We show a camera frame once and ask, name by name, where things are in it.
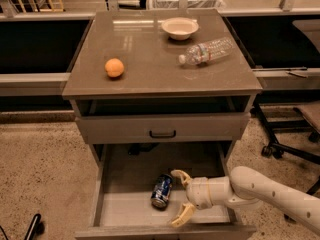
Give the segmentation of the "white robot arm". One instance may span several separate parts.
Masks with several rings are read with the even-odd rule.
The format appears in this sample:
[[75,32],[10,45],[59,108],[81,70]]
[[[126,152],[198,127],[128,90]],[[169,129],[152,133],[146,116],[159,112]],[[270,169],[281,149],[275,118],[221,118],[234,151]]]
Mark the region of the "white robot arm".
[[186,192],[187,202],[181,205],[172,227],[186,224],[196,210],[225,205],[245,209],[260,201],[268,203],[306,228],[320,234],[320,199],[280,184],[249,167],[235,167],[228,176],[192,178],[182,170],[173,170]]

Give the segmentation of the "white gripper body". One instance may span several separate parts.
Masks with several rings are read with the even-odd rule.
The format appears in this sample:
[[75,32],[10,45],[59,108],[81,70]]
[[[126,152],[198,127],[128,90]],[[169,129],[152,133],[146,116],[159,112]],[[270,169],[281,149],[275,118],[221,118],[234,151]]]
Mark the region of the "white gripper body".
[[186,196],[198,210],[209,209],[212,207],[209,184],[206,177],[191,179],[186,187]]

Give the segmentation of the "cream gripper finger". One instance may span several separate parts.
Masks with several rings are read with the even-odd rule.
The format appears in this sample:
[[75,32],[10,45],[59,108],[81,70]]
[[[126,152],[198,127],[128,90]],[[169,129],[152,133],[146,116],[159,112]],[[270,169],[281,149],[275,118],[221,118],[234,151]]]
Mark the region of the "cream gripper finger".
[[183,203],[177,216],[172,219],[171,226],[174,228],[183,226],[191,219],[195,210],[196,207],[192,203]]
[[190,181],[192,180],[192,178],[190,177],[189,174],[187,174],[185,171],[183,170],[172,170],[171,171],[171,175],[173,177],[179,178],[181,181],[181,184],[184,188],[186,188],[188,186],[188,184],[190,183]]

